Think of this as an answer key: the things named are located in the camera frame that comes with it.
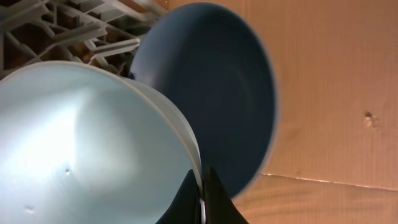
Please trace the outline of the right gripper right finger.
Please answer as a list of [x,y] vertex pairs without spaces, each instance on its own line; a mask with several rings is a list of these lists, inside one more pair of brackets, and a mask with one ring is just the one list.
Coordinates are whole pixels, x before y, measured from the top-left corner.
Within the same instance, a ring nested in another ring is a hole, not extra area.
[[203,182],[207,224],[248,224],[228,196],[214,168],[209,167]]

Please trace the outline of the light blue bowl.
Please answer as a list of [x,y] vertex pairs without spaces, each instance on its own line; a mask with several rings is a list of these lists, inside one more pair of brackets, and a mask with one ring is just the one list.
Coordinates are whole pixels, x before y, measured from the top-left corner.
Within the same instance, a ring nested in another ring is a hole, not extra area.
[[155,223],[184,182],[200,208],[197,140],[152,87],[67,61],[1,80],[2,223]]

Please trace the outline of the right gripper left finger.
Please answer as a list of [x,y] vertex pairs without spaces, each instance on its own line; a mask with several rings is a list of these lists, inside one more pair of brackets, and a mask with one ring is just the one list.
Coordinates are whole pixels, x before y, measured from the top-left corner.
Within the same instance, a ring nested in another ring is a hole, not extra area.
[[156,224],[200,224],[201,208],[197,181],[189,170],[170,207]]

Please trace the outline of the dark blue plate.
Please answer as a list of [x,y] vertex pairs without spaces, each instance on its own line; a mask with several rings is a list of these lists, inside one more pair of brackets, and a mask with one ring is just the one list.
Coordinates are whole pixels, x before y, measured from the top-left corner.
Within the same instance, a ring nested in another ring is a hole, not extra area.
[[230,197],[252,182],[271,149],[278,105],[268,56],[242,18],[207,2],[171,11],[144,37],[129,78],[183,113],[202,168],[216,170]]

